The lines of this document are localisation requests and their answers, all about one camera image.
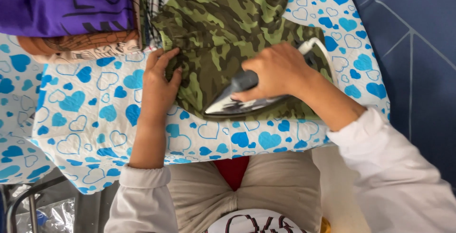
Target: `plaid fabric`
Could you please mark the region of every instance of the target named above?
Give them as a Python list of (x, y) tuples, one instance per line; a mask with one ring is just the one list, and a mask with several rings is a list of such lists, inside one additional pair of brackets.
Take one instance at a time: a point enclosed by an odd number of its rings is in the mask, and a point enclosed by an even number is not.
[(158, 13), (158, 9), (161, 8), (165, 3), (165, 0), (147, 0), (146, 3), (146, 16), (147, 24), (146, 30), (148, 31), (148, 36), (146, 35), (146, 42), (149, 46), (162, 47), (162, 41), (160, 33), (155, 29), (154, 26), (150, 23), (152, 18), (155, 17)]

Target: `right hand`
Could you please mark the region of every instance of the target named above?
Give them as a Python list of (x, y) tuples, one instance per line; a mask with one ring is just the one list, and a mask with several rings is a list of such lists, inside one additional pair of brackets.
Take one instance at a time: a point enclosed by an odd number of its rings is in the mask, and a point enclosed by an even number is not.
[(242, 68), (254, 71), (259, 79), (256, 87), (231, 95), (232, 99), (242, 102), (285, 94), (297, 96), (308, 79), (319, 74), (286, 42), (263, 49), (253, 59), (244, 61)]

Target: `purple fabric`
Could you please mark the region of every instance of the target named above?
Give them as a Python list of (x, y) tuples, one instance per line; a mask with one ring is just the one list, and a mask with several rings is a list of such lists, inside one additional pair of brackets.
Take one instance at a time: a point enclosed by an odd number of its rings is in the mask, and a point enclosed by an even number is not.
[(0, 0), (0, 32), (54, 37), (133, 28), (131, 0)]

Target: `camouflage garment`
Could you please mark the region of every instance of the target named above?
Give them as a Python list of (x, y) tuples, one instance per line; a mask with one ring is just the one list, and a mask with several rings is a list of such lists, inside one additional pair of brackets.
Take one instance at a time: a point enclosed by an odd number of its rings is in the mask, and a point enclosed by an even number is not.
[[(203, 114), (242, 70), (241, 63), (262, 49), (282, 41), (296, 46), (312, 37), (324, 43), (321, 28), (282, 18), (287, 3), (288, 0), (169, 0), (152, 23), (162, 35), (165, 51), (181, 49), (166, 69), (170, 79), (174, 69), (183, 68), (177, 104), (206, 120), (319, 119), (293, 96), (242, 115)], [(313, 51), (317, 62), (314, 69), (331, 80), (321, 50), (315, 47)]]

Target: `plastic bag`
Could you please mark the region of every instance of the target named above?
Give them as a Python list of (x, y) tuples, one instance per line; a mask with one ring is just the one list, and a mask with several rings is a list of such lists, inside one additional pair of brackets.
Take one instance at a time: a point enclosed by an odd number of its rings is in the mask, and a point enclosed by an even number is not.
[[(74, 198), (40, 207), (37, 209), (40, 233), (73, 233)], [(32, 233), (30, 213), (16, 215), (18, 233)]]

